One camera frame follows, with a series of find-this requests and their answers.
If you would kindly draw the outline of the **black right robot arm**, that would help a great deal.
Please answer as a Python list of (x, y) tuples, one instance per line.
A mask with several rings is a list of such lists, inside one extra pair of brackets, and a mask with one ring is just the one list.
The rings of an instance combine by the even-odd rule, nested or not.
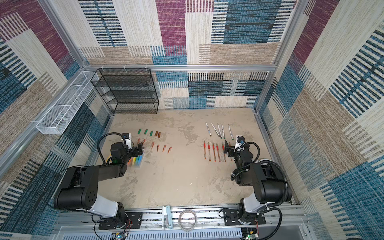
[(224, 154), (236, 164), (231, 181), (240, 187), (253, 188), (251, 195), (240, 200), (236, 211), (224, 211), (229, 225), (264, 224), (263, 215), (268, 210), (291, 200), (292, 191), (285, 172), (271, 160), (260, 160), (260, 153), (258, 144), (245, 142), (243, 137), (234, 146), (224, 143)]

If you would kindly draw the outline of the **green cap marker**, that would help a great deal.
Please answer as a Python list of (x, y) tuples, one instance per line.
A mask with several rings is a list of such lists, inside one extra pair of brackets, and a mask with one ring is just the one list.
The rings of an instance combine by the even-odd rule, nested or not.
[(224, 131), (224, 126), (223, 126), (223, 124), (221, 124), (221, 130), (222, 130), (222, 137), (223, 137), (223, 139), (226, 139), (226, 136), (225, 136), (225, 131)]
[(228, 128), (229, 128), (229, 132), (230, 132), (230, 136), (231, 136), (231, 139), (234, 140), (234, 135), (233, 135), (233, 132), (232, 132), (232, 129), (231, 129), (231, 126), (228, 125)]
[(219, 123), (217, 123), (218, 125), (218, 131), (219, 131), (219, 135), (220, 135), (220, 138), (223, 139), (223, 135), (222, 135), (222, 131), (221, 131), (221, 126), (219, 125)]

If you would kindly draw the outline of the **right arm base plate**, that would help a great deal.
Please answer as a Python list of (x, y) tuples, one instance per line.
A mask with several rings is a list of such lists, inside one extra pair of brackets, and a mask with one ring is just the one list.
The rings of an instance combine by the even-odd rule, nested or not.
[(219, 216), (224, 219), (226, 226), (266, 224), (266, 219), (261, 214), (250, 214), (238, 209), (223, 208)]

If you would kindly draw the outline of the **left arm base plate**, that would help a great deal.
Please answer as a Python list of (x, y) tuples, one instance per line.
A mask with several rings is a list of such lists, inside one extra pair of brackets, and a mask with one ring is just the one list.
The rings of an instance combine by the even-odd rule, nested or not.
[(143, 212), (126, 212), (124, 217), (106, 218), (99, 223), (99, 230), (139, 229), (142, 224)]

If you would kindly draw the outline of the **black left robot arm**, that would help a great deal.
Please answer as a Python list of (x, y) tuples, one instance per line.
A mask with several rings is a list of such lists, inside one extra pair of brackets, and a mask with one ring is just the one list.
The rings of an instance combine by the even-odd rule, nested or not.
[(100, 217), (100, 223), (112, 229), (128, 225), (124, 205), (111, 201), (98, 193), (99, 182), (123, 177), (128, 162), (143, 155), (143, 143), (134, 144), (131, 134), (117, 133), (121, 141), (111, 145), (111, 156), (105, 159), (97, 143), (101, 165), (72, 166), (59, 171), (55, 176), (62, 180), (55, 192), (53, 204), (56, 210), (86, 212)]

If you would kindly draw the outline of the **brown cap marker bottom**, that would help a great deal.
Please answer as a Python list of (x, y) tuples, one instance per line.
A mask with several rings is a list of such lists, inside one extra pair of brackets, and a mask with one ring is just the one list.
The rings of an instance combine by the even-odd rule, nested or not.
[(214, 124), (211, 123), (211, 125), (212, 125), (212, 127), (213, 127), (215, 133), (218, 135), (218, 137), (220, 137), (221, 135), (220, 135), (219, 131), (216, 129), (216, 127), (214, 126)]

